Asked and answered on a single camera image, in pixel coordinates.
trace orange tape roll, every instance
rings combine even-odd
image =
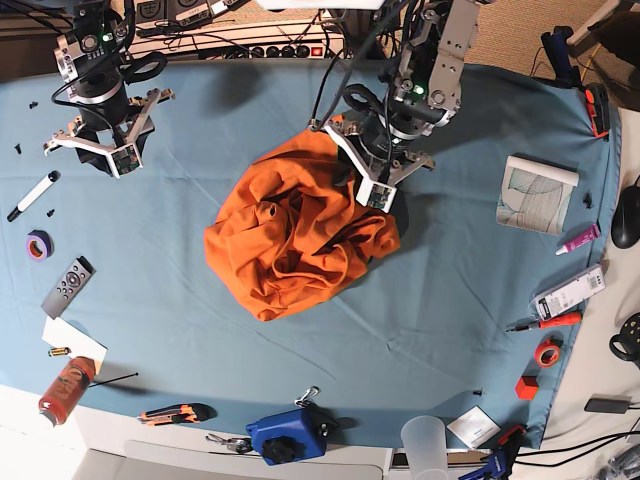
[[[560,360],[560,347],[549,338],[536,348],[536,363],[540,368],[549,368]]]

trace pink tube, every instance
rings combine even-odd
[[[598,224],[594,223],[589,228],[587,228],[584,232],[582,232],[580,235],[578,235],[575,238],[572,238],[567,243],[562,245],[562,248],[560,248],[556,252],[556,255],[562,255],[563,253],[567,253],[572,250],[575,250],[576,248],[581,247],[585,243],[594,241],[599,236],[600,236],[600,229],[598,228]]]

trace spray can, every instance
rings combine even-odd
[[[95,374],[93,360],[85,357],[71,359],[38,402],[40,414],[54,427],[62,425],[93,381]]]

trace red cube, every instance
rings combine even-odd
[[[520,377],[516,385],[516,393],[520,400],[533,400],[533,397],[538,393],[536,377]]]

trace black mouse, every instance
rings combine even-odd
[[[611,240],[618,248],[633,247],[640,240],[640,187],[623,190],[611,223]]]

